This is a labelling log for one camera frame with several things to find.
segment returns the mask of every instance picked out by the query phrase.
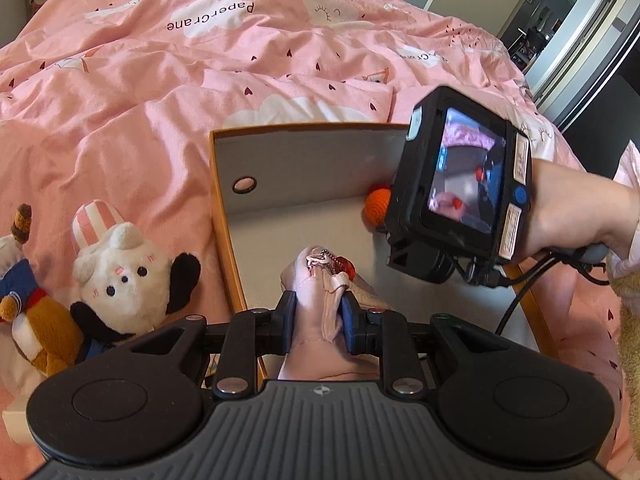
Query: striped hat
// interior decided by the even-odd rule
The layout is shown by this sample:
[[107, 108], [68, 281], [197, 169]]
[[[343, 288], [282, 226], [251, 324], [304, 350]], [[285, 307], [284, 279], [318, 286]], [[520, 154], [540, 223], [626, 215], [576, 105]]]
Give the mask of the striped hat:
[[94, 200], [83, 205], [74, 216], [71, 224], [73, 233], [73, 245], [76, 252], [97, 243], [100, 238], [116, 224], [122, 224], [124, 220], [114, 206]]

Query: ribbed grip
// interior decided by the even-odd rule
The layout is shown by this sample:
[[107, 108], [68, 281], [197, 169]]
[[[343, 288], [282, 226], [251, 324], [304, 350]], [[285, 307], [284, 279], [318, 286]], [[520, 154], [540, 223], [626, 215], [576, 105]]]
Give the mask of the ribbed grip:
[[478, 460], [450, 441], [422, 404], [375, 383], [270, 381], [221, 403], [181, 449], [145, 465], [81, 470], [49, 462], [36, 480], [606, 480], [594, 463], [548, 472]]

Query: plush toy ear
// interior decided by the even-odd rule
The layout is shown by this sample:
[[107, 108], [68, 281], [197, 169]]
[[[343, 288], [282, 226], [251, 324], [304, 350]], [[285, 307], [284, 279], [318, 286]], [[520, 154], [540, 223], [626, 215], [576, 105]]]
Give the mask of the plush toy ear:
[[200, 279], [200, 262], [193, 254], [181, 253], [171, 265], [169, 303], [166, 313], [172, 314], [187, 306], [191, 292]]
[[76, 301], [71, 305], [71, 317], [76, 322], [82, 333], [89, 337], [100, 341], [101, 343], [117, 343], [132, 337], [134, 334], [121, 334], [113, 328], [109, 328], [92, 310], [92, 308], [83, 303]]
[[73, 277], [80, 285], [84, 285], [94, 275], [96, 255], [84, 254], [74, 261]]
[[113, 229], [109, 245], [113, 249], [127, 250], [140, 247], [145, 242], [140, 230], [131, 222], [124, 222]]

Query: hole in box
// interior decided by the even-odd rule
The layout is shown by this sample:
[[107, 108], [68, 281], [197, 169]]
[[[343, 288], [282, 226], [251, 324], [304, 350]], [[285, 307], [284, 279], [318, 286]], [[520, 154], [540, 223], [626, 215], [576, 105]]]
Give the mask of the hole in box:
[[242, 176], [234, 182], [232, 189], [234, 190], [234, 193], [238, 195], [244, 195], [247, 193], [251, 193], [257, 185], [258, 183], [254, 179], [254, 177]]

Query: cardboard box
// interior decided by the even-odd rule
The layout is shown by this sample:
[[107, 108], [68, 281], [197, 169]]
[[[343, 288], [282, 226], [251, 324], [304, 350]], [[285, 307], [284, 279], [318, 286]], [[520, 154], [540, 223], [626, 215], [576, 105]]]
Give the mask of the cardboard box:
[[[282, 270], [304, 247], [318, 244], [351, 260], [377, 294], [409, 321], [428, 322], [432, 314], [448, 312], [495, 329], [514, 298], [512, 289], [468, 286], [457, 275], [433, 285], [389, 269], [384, 235], [373, 233], [362, 219], [369, 187], [393, 178], [405, 135], [406, 126], [354, 123], [211, 134], [212, 217], [234, 311], [274, 308]], [[245, 184], [244, 192], [234, 192], [238, 181]], [[515, 266], [506, 272], [521, 274]], [[532, 295], [521, 306], [504, 335], [557, 357]], [[273, 376], [279, 362], [265, 362]]]
[[16, 444], [34, 444], [33, 437], [27, 425], [27, 401], [29, 396], [18, 396], [2, 412], [2, 421], [9, 438]]

